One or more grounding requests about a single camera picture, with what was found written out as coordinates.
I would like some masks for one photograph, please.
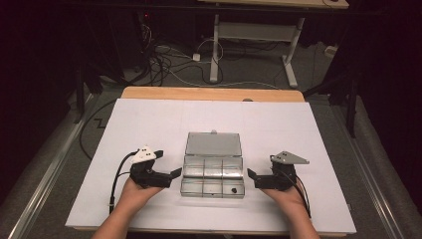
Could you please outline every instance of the wire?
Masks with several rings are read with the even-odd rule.
[[[185,69],[188,69],[188,68],[196,68],[196,69],[201,70],[201,78],[202,78],[202,81],[204,81],[204,82],[205,82],[205,78],[204,78],[204,70],[203,70],[201,67],[199,67],[199,66],[186,66],[186,67],[181,68],[181,69],[179,69],[179,70],[177,70],[177,71],[174,71],[173,73],[175,74],[175,73],[181,72],[181,71],[183,71],[183,70],[185,70]]]
[[[147,33],[145,34],[145,36],[143,36],[143,41],[145,42],[146,41],[146,37],[148,36],[148,41],[147,41],[147,44],[146,44],[146,47],[145,47],[145,49],[146,48],[148,48],[149,47],[149,44],[151,43],[151,40],[152,40],[152,31],[151,31],[151,29],[148,27],[148,26],[146,26],[145,24],[142,24],[141,25],[143,28],[146,28],[146,30],[147,30]]]
[[[301,182],[301,186],[302,186],[302,188],[304,189],[304,192],[305,192],[305,194],[307,195],[307,198],[305,198],[304,197],[304,194],[302,193],[302,191],[298,188],[298,186],[296,185],[296,183],[295,182],[293,182],[290,178],[289,178],[289,176],[285,173],[285,172],[283,172],[283,171],[281,171],[281,170],[277,170],[276,169],[276,171],[277,172],[280,172],[286,179],[288,179],[291,183],[292,183],[292,186],[296,189],[296,191],[299,193],[299,196],[301,197],[301,199],[302,199],[302,201],[303,201],[303,203],[304,203],[304,207],[305,207],[305,209],[307,210],[307,213],[308,213],[308,217],[309,218],[312,218],[311,217],[311,208],[310,208],[310,202],[309,202],[309,200],[308,200],[308,194],[307,194],[307,190],[305,189],[305,186],[304,186],[304,184],[302,183],[302,181],[301,181],[301,179],[299,178],[299,181]]]
[[[150,77],[149,83],[153,86],[154,83],[160,82],[160,84],[158,86],[161,87],[164,79],[169,75],[168,72],[165,71],[165,69],[171,68],[171,60],[166,58],[166,57],[160,56],[160,54],[155,54],[155,55],[156,56],[154,56],[150,60],[151,73],[149,75],[149,77]],[[158,65],[158,70],[155,71],[153,69],[154,65]]]
[[[211,86],[197,85],[197,84],[189,83],[189,82],[186,82],[186,81],[182,80],[176,74],[174,74],[170,69],[166,69],[166,71],[168,71],[171,75],[173,75],[180,82],[182,82],[182,83],[184,83],[186,85],[189,85],[189,86],[193,86],[193,87],[199,87],[199,88],[219,88],[219,87],[230,87],[230,86],[237,86],[237,85],[244,85],[244,84],[257,84],[257,85],[263,85],[263,86],[266,86],[266,87],[269,87],[269,88],[273,88],[273,89],[276,89],[276,90],[280,90],[280,88],[277,88],[277,87],[272,86],[270,84],[259,83],[259,82],[241,82],[241,83],[229,83],[229,84],[220,84],[220,85],[211,85]]]
[[[137,150],[137,151],[133,151],[133,152],[130,152],[122,161],[121,161],[121,163],[120,163],[120,165],[118,166],[118,170],[117,170],[117,173],[115,174],[115,177],[114,177],[114,182],[112,183],[112,188],[111,188],[111,196],[110,196],[110,198],[109,198],[109,205],[108,205],[108,207],[109,207],[109,213],[112,213],[112,211],[114,210],[114,192],[115,192],[115,186],[117,185],[117,180],[118,180],[118,178],[121,176],[121,175],[123,175],[123,174],[125,174],[125,172],[124,173],[122,173],[122,174],[120,174],[120,171],[121,171],[121,168],[123,167],[123,165],[124,165],[124,163],[127,161],[127,159],[128,158],[130,158],[131,156],[134,156],[134,155],[136,155],[136,153],[138,152],[139,150]]]
[[[223,46],[221,46],[221,44],[220,44],[219,42],[214,41],[214,40],[212,40],[212,39],[205,40],[205,41],[203,41],[201,44],[199,44],[198,48],[196,49],[196,53],[198,53],[198,54],[199,54],[199,49],[200,49],[200,48],[202,47],[202,45],[203,45],[204,43],[206,43],[206,42],[215,42],[215,43],[217,43],[217,44],[218,44],[218,46],[220,46],[220,48],[221,48],[221,56],[220,56],[220,58],[219,58],[218,60],[221,60],[221,59],[223,58],[223,55],[224,55]]]
[[[87,124],[90,122],[90,120],[93,119],[93,117],[102,109],[104,109],[105,107],[115,103],[117,101],[117,99],[114,99],[108,103],[106,103],[105,105],[103,105],[102,107],[100,107],[98,110],[96,110],[86,121],[86,123],[82,126],[81,128],[81,133],[80,133],[80,137],[79,137],[79,143],[80,143],[80,147],[81,150],[83,151],[83,153],[85,154],[85,156],[89,159],[89,160],[93,160],[93,158],[87,153],[87,151],[84,148],[84,145],[82,144],[82,135],[84,134],[85,128],[87,127]]]
[[[170,46],[158,45],[158,46],[155,46],[155,48],[167,48],[167,49],[168,49],[168,51],[167,51],[167,52],[164,52],[164,53],[161,53],[161,54],[168,54],[168,53],[170,53],[171,51],[175,51],[175,52],[180,53],[181,55],[169,55],[169,56],[171,56],[171,57],[188,58],[188,59],[191,59],[191,60],[192,60],[192,58],[191,58],[191,57],[189,57],[188,55],[184,54],[182,51],[179,51],[179,50],[177,50],[177,49],[174,49],[174,48],[172,48],[172,47],[170,47]]]

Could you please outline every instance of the power cord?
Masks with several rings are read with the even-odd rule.
[[[117,180],[120,176],[122,176],[123,174],[126,174],[128,172],[124,172],[124,173],[120,173],[121,168],[123,167],[124,163],[127,161],[128,158],[130,158],[131,156],[135,156],[137,154],[139,150],[137,151],[133,151],[130,152],[120,163],[120,165],[118,166],[118,170],[115,173],[115,177],[114,177],[114,182],[112,183],[112,188],[111,188],[111,196],[109,198],[109,213],[112,213],[112,211],[114,210],[114,192],[115,192],[115,186],[117,185]]]
[[[193,87],[199,87],[199,88],[219,88],[219,87],[231,87],[231,86],[237,86],[237,85],[245,85],[245,84],[256,84],[256,85],[262,85],[262,86],[266,86],[272,89],[276,89],[276,90],[280,90],[280,88],[277,88],[275,86],[272,86],[270,84],[266,84],[266,83],[260,83],[260,82],[241,82],[241,83],[229,83],[229,84],[219,84],[219,85],[208,85],[208,86],[204,86],[204,85],[197,85],[197,84],[193,84],[193,83],[189,83],[184,81],[183,79],[179,78],[176,74],[174,74],[174,72],[172,72],[170,69],[166,69],[166,71],[168,71],[171,75],[173,75],[178,81],[189,85],[189,86],[193,86]]]
[[[299,182],[301,183],[301,186],[302,186],[302,188],[304,189],[304,192],[305,192],[305,195],[302,193],[302,191],[299,189],[299,187],[296,185],[296,183],[295,182],[293,182],[290,178],[289,178],[289,176],[285,173],[285,172],[283,172],[283,171],[281,171],[281,170],[277,170],[277,172],[279,172],[279,173],[281,173],[286,179],[288,179],[289,180],[289,182],[291,182],[292,183],[292,186],[296,189],[296,191],[299,193],[299,196],[301,197],[301,199],[302,199],[302,201],[303,201],[303,203],[304,203],[304,207],[305,207],[305,210],[307,211],[307,213],[308,213],[308,217],[309,218],[312,218],[311,217],[311,206],[310,206],[310,200],[308,199],[308,193],[307,193],[307,190],[305,189],[305,186],[304,186],[304,184],[303,184],[303,182],[301,181],[301,179],[297,176],[297,179],[299,180]]]
[[[108,103],[106,103],[105,105],[103,105],[102,107],[100,107],[98,110],[96,110],[88,119],[87,119],[87,121],[85,122],[85,124],[83,125],[83,127],[81,128],[81,133],[80,133],[80,136],[79,136],[79,143],[80,143],[80,147],[81,147],[81,150],[82,150],[82,152],[84,153],[84,155],[89,159],[89,160],[93,160],[93,157],[92,156],[90,156],[88,153],[87,153],[87,151],[85,150],[85,148],[84,148],[84,145],[83,145],[83,143],[82,143],[82,136],[83,136],[83,134],[84,134],[84,131],[85,131],[85,128],[87,127],[87,125],[88,125],[88,123],[93,119],[93,117],[99,112],[99,111],[101,111],[102,109],[104,109],[105,107],[107,107],[107,106],[109,106],[109,105],[111,105],[111,104],[113,104],[113,103],[115,103],[117,101],[117,99],[114,99],[114,100],[112,100],[112,101],[110,101],[110,102],[108,102]]]
[[[221,46],[221,44],[219,43],[219,42],[217,42],[217,41],[214,41],[213,39],[207,39],[207,40],[205,40],[205,41],[203,41],[201,44],[199,44],[199,46],[198,46],[198,48],[196,49],[196,53],[194,54],[194,56],[197,54],[198,55],[198,58],[200,58],[199,56],[200,56],[200,54],[199,54],[199,49],[202,47],[202,45],[204,45],[204,43],[206,43],[206,42],[213,42],[213,43],[217,43],[218,44],[218,46],[220,47],[220,49],[221,49],[221,56],[217,59],[218,61],[220,61],[222,58],[223,58],[223,55],[224,55],[224,50],[223,50],[223,46]],[[211,57],[212,58],[212,60],[217,64],[217,60],[215,60],[214,59],[214,57]]]

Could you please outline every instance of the wooden edge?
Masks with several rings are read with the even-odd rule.
[[[299,8],[320,8],[320,9],[347,9],[349,4],[346,0],[337,2],[330,0],[198,0],[208,3],[227,3],[227,4],[247,4],[247,5],[267,5],[281,7],[299,7]]]
[[[99,227],[73,227],[79,231],[97,231]],[[221,234],[221,235],[255,235],[255,236],[288,236],[289,232],[257,232],[257,231],[220,231],[220,230],[175,230],[175,229],[139,229],[129,228],[129,232],[151,232],[151,233],[182,233],[182,234]],[[347,233],[319,232],[322,237],[345,237]]]
[[[127,87],[122,99],[151,100],[191,100],[241,102],[289,102],[303,103],[304,96],[299,91],[290,90],[249,90],[249,89],[209,89],[209,88],[164,88]]]

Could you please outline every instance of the wooden board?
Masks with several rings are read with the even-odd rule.
[[[301,8],[332,8],[347,9],[348,3],[345,0],[333,2],[331,0],[199,0],[210,3],[250,4],[250,5],[271,5],[282,7]]]
[[[249,99],[254,102],[304,102],[299,91],[249,90],[249,89],[204,89],[204,88],[156,88],[128,87],[123,99],[161,99],[241,102]]]

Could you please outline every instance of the clear plastic organizer box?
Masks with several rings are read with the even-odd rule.
[[[182,196],[243,198],[241,156],[237,133],[189,133],[180,188]]]

